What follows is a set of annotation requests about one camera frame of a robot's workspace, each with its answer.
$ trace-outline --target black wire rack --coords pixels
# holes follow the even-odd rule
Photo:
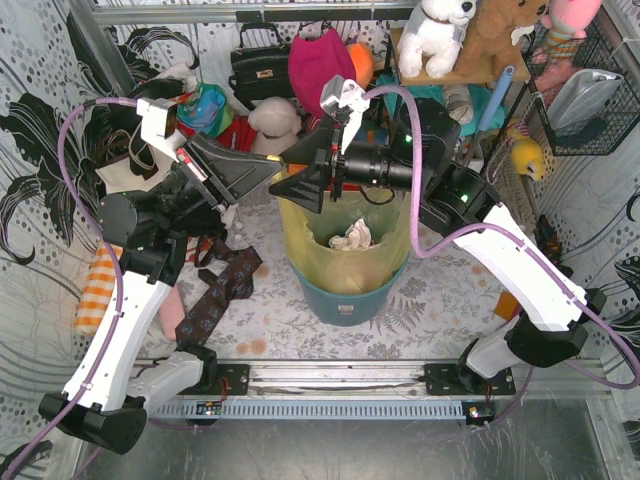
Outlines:
[[[640,120],[640,100],[636,88],[613,55],[613,47],[602,30],[595,24],[587,28],[587,38],[570,40],[554,47],[551,54],[540,53],[547,30],[538,24],[533,35],[523,40],[523,56],[531,73],[529,88],[540,90],[542,99],[536,107],[547,134],[549,145],[556,157],[569,155],[609,155]],[[551,71],[568,71],[577,68],[595,68],[619,74],[623,81],[600,111],[590,118],[554,130],[549,122],[547,107],[551,105],[564,83],[546,82],[544,74]]]

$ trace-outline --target white plush dog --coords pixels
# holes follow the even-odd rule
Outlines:
[[[425,70],[440,78],[453,69],[476,0],[421,0],[411,12],[398,45],[398,67],[405,78],[417,77],[422,54],[430,56]]]
[[[263,100],[249,114],[249,125],[257,130],[251,153],[279,155],[298,141],[301,119],[296,109],[284,98]]]

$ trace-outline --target crumpled tissue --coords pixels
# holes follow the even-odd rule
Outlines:
[[[371,231],[364,218],[358,219],[344,234],[344,237],[336,235],[329,239],[329,246],[336,250],[359,250],[368,248],[373,244]]]

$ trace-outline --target patterned necktie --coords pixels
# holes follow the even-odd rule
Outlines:
[[[200,268],[198,278],[209,285],[209,289],[189,311],[176,328],[178,347],[189,344],[204,345],[216,328],[222,315],[233,299],[249,298],[253,293],[253,272],[262,264],[262,260],[253,247],[231,250],[220,237],[199,259],[205,237],[198,239],[196,248],[196,268],[204,267],[215,257],[228,263],[227,268],[216,276],[206,268]]]

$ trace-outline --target black handbag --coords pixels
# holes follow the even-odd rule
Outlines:
[[[276,34],[277,45],[259,48],[244,48],[243,34],[247,30],[271,30]],[[240,29],[240,46],[231,52],[229,86],[235,97],[249,110],[252,100],[269,97],[295,97],[289,82],[289,52],[276,26],[272,23],[247,23]]]

